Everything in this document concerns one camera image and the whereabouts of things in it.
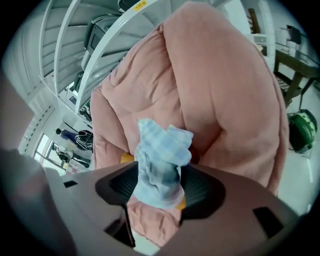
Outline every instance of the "pink fabric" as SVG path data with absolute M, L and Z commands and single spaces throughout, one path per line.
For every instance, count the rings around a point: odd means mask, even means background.
M 184 4 L 138 42 L 93 91 L 91 112 L 97 169 L 133 155 L 137 121 L 151 118 L 193 132 L 200 165 L 278 189 L 289 143 L 280 88 L 256 47 L 206 4 Z

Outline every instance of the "blue checkered cloth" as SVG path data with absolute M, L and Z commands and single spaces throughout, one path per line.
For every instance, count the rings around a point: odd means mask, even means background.
M 176 207 L 184 197 L 181 166 L 191 160 L 188 148 L 194 134 L 169 125 L 167 130 L 151 119 L 138 121 L 140 143 L 134 152 L 138 161 L 137 199 L 162 209 Z

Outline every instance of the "wooden table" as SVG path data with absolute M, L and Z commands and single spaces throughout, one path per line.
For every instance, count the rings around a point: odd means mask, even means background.
M 292 57 L 280 50 L 276 50 L 274 72 L 278 72 L 280 63 L 294 70 L 293 79 L 284 97 L 285 106 L 287 107 L 290 104 L 291 99 L 295 96 L 297 90 L 299 89 L 299 84 L 302 78 L 309 79 L 305 87 L 303 88 L 303 90 L 306 91 L 311 86 L 314 80 L 319 79 L 320 69 L 319 67 L 307 65 L 306 63 L 300 61 L 298 58 Z

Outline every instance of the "yellow object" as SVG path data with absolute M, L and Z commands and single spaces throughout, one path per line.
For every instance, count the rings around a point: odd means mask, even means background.
M 133 162 L 135 160 L 135 157 L 133 155 L 130 155 L 128 153 L 124 153 L 121 156 L 120 164 L 126 163 L 126 162 Z
M 120 164 L 126 163 L 126 162 L 133 162 L 135 160 L 135 157 L 133 155 L 130 155 L 128 153 L 124 153 L 121 156 Z M 182 211 L 184 208 L 186 208 L 186 196 L 182 198 L 182 201 L 175 207 L 178 210 Z
M 147 1 L 143 0 L 143 1 L 140 1 L 136 4 L 135 7 L 133 7 L 133 9 L 135 11 L 139 11 L 141 8 L 145 7 L 147 5 Z

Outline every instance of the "plaid cloth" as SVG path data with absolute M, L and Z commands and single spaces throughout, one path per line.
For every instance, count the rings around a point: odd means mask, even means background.
M 137 199 L 162 209 L 176 207 L 184 197 L 181 166 L 191 160 L 188 148 L 194 134 L 169 125 L 167 130 L 151 119 L 138 121 L 140 143 L 134 152 L 138 161 Z

